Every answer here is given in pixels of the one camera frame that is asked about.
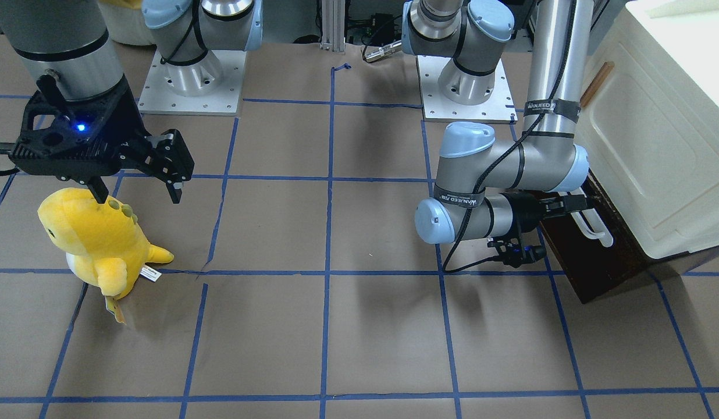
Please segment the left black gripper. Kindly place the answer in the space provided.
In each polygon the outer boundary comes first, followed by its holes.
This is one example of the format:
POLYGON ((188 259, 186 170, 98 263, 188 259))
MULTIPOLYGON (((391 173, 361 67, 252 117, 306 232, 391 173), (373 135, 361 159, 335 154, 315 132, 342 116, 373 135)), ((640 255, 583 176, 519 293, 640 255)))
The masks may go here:
POLYGON ((530 232, 545 219, 590 209, 590 198, 584 194, 565 194, 561 198, 537 199, 530 193, 508 193, 512 223, 508 237, 530 232))

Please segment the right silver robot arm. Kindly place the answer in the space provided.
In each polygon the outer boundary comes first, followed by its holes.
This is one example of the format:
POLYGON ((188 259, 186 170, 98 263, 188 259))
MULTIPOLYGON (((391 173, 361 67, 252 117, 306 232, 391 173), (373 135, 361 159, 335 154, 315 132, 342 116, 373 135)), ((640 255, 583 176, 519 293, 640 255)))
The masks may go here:
POLYGON ((155 45, 177 99, 225 85, 216 51, 263 40, 261 1, 0 1, 0 28, 36 85, 17 139, 0 143, 14 169, 74 180, 103 203, 103 177, 135 169, 166 185, 174 203, 194 173, 178 130, 151 134, 114 43, 155 45))

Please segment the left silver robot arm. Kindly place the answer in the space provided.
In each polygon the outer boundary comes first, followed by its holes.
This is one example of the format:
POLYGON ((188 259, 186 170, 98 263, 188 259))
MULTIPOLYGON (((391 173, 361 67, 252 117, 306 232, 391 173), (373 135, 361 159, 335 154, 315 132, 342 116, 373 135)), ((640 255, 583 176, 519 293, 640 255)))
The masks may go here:
MULTIPOLYGON (((522 141, 498 139, 492 127, 457 119, 447 125, 432 198, 415 210, 429 244, 505 236, 525 226, 524 207, 506 189, 567 193, 588 175, 588 153, 574 142, 581 80, 593 18, 592 1, 540 1, 522 141)), ((404 5, 403 50, 449 59, 439 81, 447 98, 485 99, 514 31, 500 1, 410 1, 404 5)))

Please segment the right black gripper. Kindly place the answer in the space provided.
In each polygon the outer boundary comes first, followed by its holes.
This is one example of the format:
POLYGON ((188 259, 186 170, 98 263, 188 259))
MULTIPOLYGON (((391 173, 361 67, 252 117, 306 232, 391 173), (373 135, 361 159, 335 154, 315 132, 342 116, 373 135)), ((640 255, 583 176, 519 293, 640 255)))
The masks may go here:
POLYGON ((85 182, 96 202, 106 204, 109 189, 102 177, 143 164, 144 174, 165 183, 174 204, 181 202, 194 158, 178 130, 150 136, 126 76, 80 101, 65 98, 51 75, 41 75, 36 84, 9 152, 20 170, 85 182))

